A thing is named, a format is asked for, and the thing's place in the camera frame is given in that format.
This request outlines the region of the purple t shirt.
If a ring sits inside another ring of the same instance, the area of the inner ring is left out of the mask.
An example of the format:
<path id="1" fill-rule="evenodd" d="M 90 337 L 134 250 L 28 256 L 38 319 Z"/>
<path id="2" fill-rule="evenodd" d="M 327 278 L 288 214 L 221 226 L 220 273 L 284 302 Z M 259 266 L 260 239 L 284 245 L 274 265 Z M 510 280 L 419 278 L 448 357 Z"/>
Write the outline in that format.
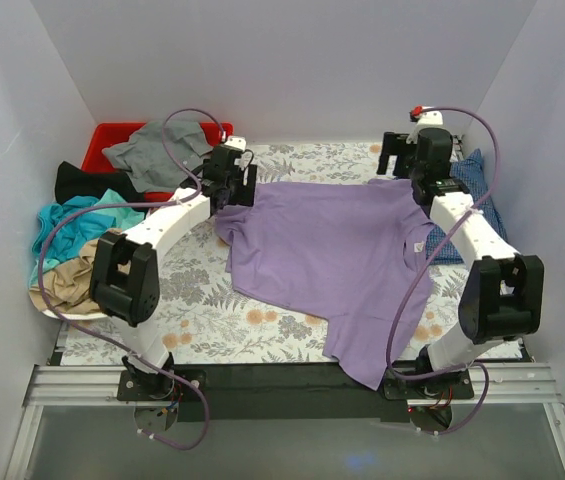
<path id="1" fill-rule="evenodd" d="M 426 309 L 428 277 L 397 311 L 426 261 L 431 229 L 407 180 L 260 184 L 253 206 L 215 216 L 230 247 L 233 288 L 325 319 L 324 355 L 370 389 L 404 352 Z"/>

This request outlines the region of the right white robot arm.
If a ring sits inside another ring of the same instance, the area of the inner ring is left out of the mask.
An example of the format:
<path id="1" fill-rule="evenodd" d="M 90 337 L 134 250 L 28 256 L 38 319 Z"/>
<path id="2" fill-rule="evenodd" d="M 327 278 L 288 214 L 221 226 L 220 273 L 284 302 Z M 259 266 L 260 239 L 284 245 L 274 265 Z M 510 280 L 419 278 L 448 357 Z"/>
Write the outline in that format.
<path id="1" fill-rule="evenodd" d="M 509 245 L 475 207 L 468 187 L 450 174 L 453 150 L 451 134 L 441 127 L 383 135 L 378 174 L 391 171 L 410 181 L 416 203 L 449 234 L 469 269 L 457 323 L 423 347 L 405 372 L 387 369 L 378 388 L 387 399 L 468 389 L 467 369 L 479 356 L 540 326 L 544 264 Z"/>

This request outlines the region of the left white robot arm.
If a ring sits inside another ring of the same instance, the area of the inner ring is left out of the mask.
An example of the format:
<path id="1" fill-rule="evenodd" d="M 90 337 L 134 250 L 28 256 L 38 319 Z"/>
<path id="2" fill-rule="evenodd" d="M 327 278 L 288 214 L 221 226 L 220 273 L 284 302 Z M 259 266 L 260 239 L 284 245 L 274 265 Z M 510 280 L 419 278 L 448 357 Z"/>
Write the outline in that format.
<path id="1" fill-rule="evenodd" d="M 228 137 L 194 171 L 200 192 L 189 178 L 172 195 L 170 206 L 158 208 L 121 234 L 105 233 L 98 240 L 90 297 L 130 349 L 123 364 L 133 385 L 152 399 L 167 398 L 175 386 L 168 370 L 174 366 L 173 357 L 152 320 L 160 300 L 159 267 L 166 253 L 198 224 L 228 205 L 253 205 L 257 166 L 243 159 L 250 152 L 244 138 Z"/>

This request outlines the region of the blue checkered folded shirt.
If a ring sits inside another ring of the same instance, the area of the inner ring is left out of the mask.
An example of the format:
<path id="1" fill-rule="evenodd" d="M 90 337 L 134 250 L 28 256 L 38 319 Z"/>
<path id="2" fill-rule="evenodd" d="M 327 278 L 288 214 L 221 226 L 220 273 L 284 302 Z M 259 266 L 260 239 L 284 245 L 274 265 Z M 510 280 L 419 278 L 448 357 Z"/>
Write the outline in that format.
<path id="1" fill-rule="evenodd" d="M 488 190 L 484 175 L 484 158 L 480 149 L 475 149 L 473 152 L 466 155 L 463 160 L 453 162 L 451 164 L 450 173 L 468 187 L 469 193 L 474 200 L 482 197 Z M 488 198 L 481 204 L 480 208 L 489 225 L 503 240 L 508 241 L 506 229 L 493 200 Z M 430 231 L 426 241 L 427 258 L 433 256 L 435 249 L 442 242 L 445 235 L 446 233 L 439 226 L 435 226 Z M 451 241 L 442 247 L 431 262 L 432 265 L 455 265 L 462 263 L 463 259 Z"/>

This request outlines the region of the grey collared shirt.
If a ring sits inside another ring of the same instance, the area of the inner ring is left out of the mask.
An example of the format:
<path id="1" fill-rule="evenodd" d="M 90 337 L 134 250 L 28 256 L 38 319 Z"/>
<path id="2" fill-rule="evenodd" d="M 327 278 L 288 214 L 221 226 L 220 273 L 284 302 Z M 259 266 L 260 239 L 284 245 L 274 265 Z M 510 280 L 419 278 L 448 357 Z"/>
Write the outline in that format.
<path id="1" fill-rule="evenodd" d="M 125 172 L 140 193 L 174 191 L 188 178 L 165 150 L 162 127 L 162 121 L 150 121 L 132 133 L 128 141 L 102 150 L 111 165 Z M 169 121 L 166 145 L 190 171 L 201 165 L 213 149 L 201 126 L 192 121 Z"/>

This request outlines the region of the floral table mat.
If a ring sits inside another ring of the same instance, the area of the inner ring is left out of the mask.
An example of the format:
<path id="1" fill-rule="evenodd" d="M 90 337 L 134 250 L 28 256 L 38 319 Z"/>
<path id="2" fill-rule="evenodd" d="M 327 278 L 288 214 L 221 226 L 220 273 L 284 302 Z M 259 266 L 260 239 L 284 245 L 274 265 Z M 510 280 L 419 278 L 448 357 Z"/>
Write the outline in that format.
<path id="1" fill-rule="evenodd" d="M 360 184 L 375 176 L 379 144 L 317 143 L 255 145 L 258 184 L 301 181 Z M 249 299 L 232 289 L 225 272 L 228 247 L 215 235 L 213 220 L 198 225 L 165 257 L 158 333 L 182 363 L 282 363 L 329 361 L 322 355 L 326 321 Z M 432 295 L 400 359 L 415 359 L 457 321 L 468 277 L 463 265 L 429 268 Z M 62 366 L 120 365 L 123 351 L 68 327 Z"/>

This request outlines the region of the red plastic bin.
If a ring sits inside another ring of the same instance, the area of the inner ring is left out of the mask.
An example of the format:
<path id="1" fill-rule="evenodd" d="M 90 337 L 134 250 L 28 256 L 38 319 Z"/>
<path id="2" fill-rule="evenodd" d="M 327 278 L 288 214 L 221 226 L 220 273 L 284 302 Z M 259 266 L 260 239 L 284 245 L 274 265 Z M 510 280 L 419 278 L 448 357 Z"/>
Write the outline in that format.
<path id="1" fill-rule="evenodd" d="M 113 145 L 129 140 L 132 133 L 139 130 L 146 122 L 108 122 L 99 124 L 92 135 L 91 142 L 87 148 L 81 170 L 88 173 L 113 173 L 114 167 L 104 156 L 102 150 Z M 227 136 L 234 133 L 234 126 L 228 122 L 221 123 Z M 200 122 L 207 142 L 214 146 L 220 142 L 220 130 L 213 122 Z M 168 201 L 169 192 L 145 193 L 145 200 L 149 202 Z"/>

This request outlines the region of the black shirt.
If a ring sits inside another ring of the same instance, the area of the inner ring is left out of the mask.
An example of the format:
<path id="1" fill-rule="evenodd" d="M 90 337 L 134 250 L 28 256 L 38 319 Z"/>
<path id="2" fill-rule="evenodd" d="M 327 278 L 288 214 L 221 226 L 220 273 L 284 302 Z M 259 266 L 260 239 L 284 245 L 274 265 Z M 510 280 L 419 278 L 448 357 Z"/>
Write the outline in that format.
<path id="1" fill-rule="evenodd" d="M 57 168 L 54 186 L 57 203 L 63 204 L 76 196 L 102 199 L 107 190 L 113 190 L 120 195 L 121 202 L 145 201 L 143 194 L 135 189 L 125 173 L 90 173 L 68 162 L 62 162 Z"/>

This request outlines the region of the beige shirt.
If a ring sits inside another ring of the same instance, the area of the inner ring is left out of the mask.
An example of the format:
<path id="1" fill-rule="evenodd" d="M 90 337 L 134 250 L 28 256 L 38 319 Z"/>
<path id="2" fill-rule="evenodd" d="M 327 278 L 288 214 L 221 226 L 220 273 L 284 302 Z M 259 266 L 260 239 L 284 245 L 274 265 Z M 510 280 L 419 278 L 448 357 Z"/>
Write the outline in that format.
<path id="1" fill-rule="evenodd" d="M 91 274 L 98 238 L 86 242 L 77 257 L 67 260 L 43 275 L 44 291 L 51 304 L 63 314 L 90 315 L 100 313 L 89 296 Z"/>

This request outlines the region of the white oval basket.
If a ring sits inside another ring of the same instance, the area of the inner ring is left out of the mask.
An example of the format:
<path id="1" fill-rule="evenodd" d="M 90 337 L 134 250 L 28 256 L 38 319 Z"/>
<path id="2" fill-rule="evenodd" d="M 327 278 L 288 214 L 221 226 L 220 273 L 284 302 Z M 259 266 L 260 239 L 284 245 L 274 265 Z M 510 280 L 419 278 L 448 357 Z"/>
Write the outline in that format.
<path id="1" fill-rule="evenodd" d="M 121 233 L 140 224 L 145 219 L 144 212 L 132 208 L 109 208 L 84 213 L 62 225 L 49 243 L 47 251 L 42 253 L 42 244 L 48 238 L 51 230 L 60 221 L 78 210 L 77 207 L 53 205 L 43 209 L 40 213 L 41 237 L 36 240 L 33 247 L 36 265 L 30 278 L 29 296 L 34 306 L 41 312 L 48 308 L 48 304 L 43 299 L 44 296 L 48 296 L 43 285 L 43 275 L 47 271 L 77 257 L 82 246 L 89 240 L 99 239 L 101 235 L 109 231 Z M 65 315 L 82 317 L 96 314 Z"/>

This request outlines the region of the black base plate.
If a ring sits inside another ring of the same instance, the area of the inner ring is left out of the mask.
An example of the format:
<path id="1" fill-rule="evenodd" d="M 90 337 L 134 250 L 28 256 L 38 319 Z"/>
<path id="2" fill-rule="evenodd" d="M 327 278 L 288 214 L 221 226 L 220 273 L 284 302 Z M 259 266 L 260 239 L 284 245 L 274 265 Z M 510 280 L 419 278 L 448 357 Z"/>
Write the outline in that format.
<path id="1" fill-rule="evenodd" d="M 471 400 L 466 372 L 452 380 L 401 382 L 386 375 L 371 390 L 335 363 L 189 364 L 174 373 L 199 384 L 213 420 L 378 419 L 407 422 L 407 403 Z"/>

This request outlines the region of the aluminium frame rail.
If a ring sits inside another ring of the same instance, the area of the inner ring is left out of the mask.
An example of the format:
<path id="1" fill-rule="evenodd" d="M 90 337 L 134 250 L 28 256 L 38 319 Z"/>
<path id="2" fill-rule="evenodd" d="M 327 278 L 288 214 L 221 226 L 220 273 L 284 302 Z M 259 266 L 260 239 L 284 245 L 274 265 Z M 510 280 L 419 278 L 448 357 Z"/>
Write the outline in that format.
<path id="1" fill-rule="evenodd" d="M 565 406 L 546 363 L 489 362 L 486 404 L 541 404 L 565 471 Z M 121 366 L 36 366 L 6 477 L 23 479 L 45 406 L 114 406 Z"/>

